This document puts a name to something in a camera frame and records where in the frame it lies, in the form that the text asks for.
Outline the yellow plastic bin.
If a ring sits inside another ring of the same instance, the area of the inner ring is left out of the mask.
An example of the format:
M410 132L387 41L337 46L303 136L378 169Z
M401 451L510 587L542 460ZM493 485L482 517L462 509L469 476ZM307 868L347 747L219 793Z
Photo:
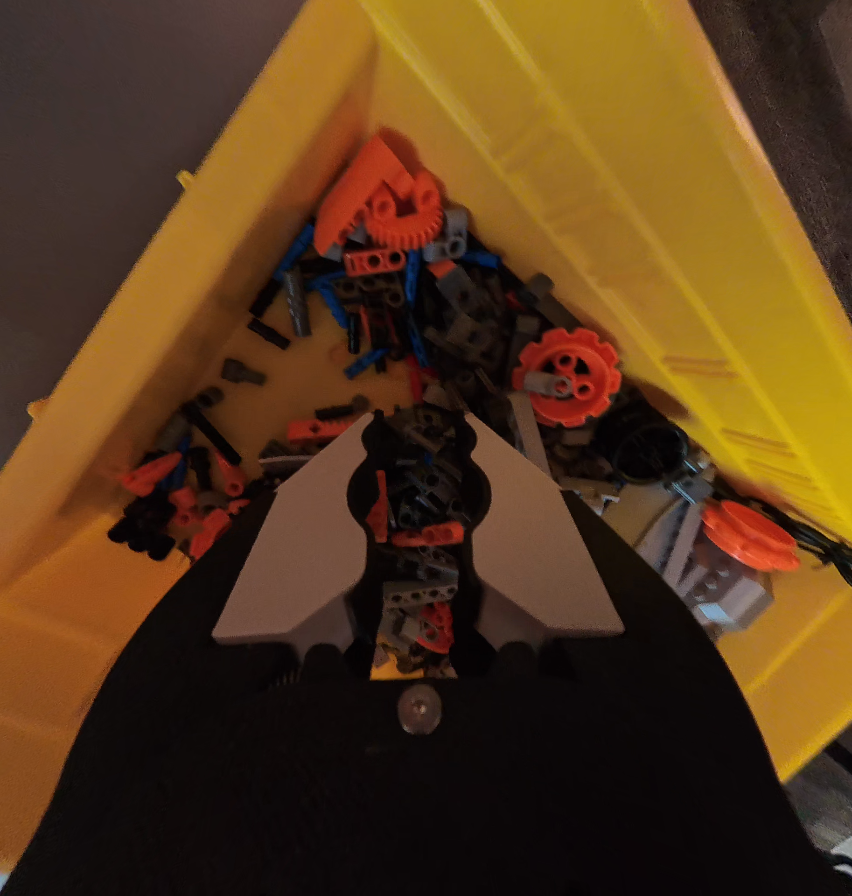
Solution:
M852 542L852 326L688 2L308 2L0 473L0 871L188 566L121 473L387 129L719 469Z

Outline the black rubber wheel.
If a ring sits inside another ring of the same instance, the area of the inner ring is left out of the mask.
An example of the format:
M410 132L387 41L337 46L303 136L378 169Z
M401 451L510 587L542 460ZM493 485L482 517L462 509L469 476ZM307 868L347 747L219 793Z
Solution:
M615 445L610 464L630 485L647 486L670 479L689 455L689 437L668 420L644 422Z

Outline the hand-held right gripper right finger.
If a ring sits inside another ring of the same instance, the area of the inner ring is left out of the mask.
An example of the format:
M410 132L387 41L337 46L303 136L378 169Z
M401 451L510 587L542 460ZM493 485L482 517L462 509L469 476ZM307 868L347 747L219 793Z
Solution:
M468 534L473 588L458 598L458 675L501 650L614 639L625 624L556 482L468 413L468 461L484 497Z

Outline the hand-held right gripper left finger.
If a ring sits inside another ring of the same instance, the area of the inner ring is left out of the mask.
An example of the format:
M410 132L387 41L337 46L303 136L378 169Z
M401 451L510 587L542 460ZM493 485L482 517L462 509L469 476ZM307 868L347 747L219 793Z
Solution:
M222 646L284 644L298 659L355 639L348 598L367 563L367 534L349 507L372 412L276 488L250 554L212 631Z

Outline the grey motor brick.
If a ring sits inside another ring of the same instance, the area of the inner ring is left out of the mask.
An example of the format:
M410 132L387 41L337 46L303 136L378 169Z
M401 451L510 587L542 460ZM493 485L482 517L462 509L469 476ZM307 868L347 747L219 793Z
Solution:
M712 543L700 506L683 498L660 512L635 549L713 640L746 630L774 602L772 574L745 566Z

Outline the pile of building bricks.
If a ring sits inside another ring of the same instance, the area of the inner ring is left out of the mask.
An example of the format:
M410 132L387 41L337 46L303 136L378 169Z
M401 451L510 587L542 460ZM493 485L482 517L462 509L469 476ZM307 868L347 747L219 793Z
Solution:
M461 498L461 476L451 461L455 430L448 416L453 411L474 411L562 491L577 495L597 514L617 503L622 489L629 495L637 488L666 489L670 497L635 545L678 498L698 504L701 512L708 503L735 501L787 531L770 506L715 487L711 461L690 439L688 458L672 478L647 486L620 479L610 460L624 435L653 420L678 426L672 414L656 409L623 379L610 409L599 418L577 428L538 423L530 398L511 386L518 355L546 330L585 327L553 296L550 278L540 273L522 282L487 252L468 229L466 209L443 211L439 235L410 251L376 245L362 216L342 244L344 275L338 269L338 245L330 261L313 259L315 225L306 225L251 308L250 329L285 350L289 341L262 321L277 288L286 289L300 338L310 334L307 295L320 292L336 321L345 325L354 356L345 370L348 379L369 369L383 373L389 359L410 366L412 407L396 409L388 420L396 433L387 441L394 466L382 463L378 500L368 520L376 543L392 545L383 550L380 569L387 570L389 563L398 567L397 573L383 575L375 668L392 664L401 675L454 675L455 590L428 586L458 579L457 561L447 552L454 545L450 530L461 535L472 524L473 513Z

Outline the orange bevel gear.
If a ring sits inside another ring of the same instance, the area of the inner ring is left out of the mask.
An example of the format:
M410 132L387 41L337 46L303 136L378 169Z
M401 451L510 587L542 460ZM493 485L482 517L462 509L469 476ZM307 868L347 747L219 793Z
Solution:
M381 184L364 207L363 224L376 245L402 251L423 248L444 225L436 178L422 169L412 179L411 191L404 199L389 185Z

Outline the orange gear wheel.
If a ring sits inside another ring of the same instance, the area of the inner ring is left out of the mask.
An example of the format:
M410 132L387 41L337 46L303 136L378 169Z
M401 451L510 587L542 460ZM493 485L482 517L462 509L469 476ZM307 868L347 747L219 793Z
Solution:
M708 503L701 520L711 543L744 566L760 573L791 573L801 565L796 539L744 504Z
M596 332L555 328L521 350L511 386L530 398L538 423L577 428L610 409L622 386L619 364L616 349Z

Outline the orange curved panel brick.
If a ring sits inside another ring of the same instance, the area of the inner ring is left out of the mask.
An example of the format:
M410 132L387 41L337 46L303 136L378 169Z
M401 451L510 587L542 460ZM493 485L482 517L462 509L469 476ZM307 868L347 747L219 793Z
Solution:
M375 134L320 204L312 244L321 257L329 257L344 243L358 226L367 202L384 185L405 199L412 191L413 177L387 142Z

